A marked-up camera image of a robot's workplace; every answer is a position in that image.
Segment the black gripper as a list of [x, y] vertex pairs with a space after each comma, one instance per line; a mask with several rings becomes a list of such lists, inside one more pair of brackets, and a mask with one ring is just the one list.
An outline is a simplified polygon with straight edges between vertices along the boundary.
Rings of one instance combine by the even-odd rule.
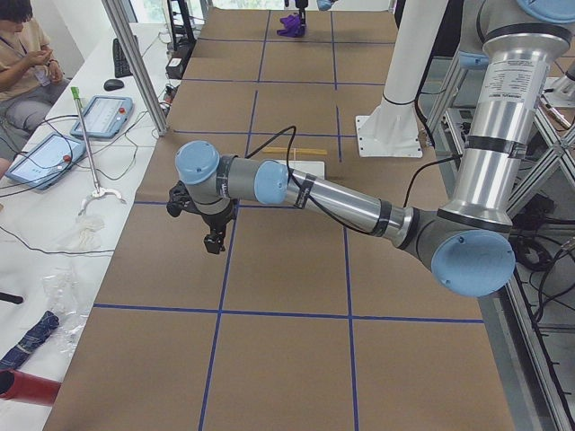
[[206, 251], [211, 254], [220, 254], [226, 251], [226, 227], [236, 219], [237, 201], [230, 200], [226, 206], [215, 214], [203, 214], [201, 217], [208, 225], [209, 233], [204, 237]]

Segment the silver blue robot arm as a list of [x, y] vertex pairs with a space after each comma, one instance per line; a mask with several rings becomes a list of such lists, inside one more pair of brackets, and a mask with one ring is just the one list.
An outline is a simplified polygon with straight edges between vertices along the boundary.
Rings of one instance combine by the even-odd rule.
[[389, 240], [417, 258], [447, 289], [488, 295], [511, 278], [510, 191], [545, 79], [574, 34], [571, 1], [468, 1], [461, 48], [487, 57], [486, 73], [449, 201], [435, 211], [396, 207], [276, 161], [222, 155], [206, 141], [182, 146], [168, 213], [197, 214], [206, 249], [224, 248], [239, 200], [287, 203], [321, 212], [359, 233]]
[[[319, 11], [328, 11], [332, 8], [332, 6], [337, 2], [337, 0], [317, 0], [316, 4]], [[309, 5], [308, 0], [296, 0], [295, 1], [298, 17], [300, 19], [300, 23], [303, 27], [306, 26], [306, 8]]]

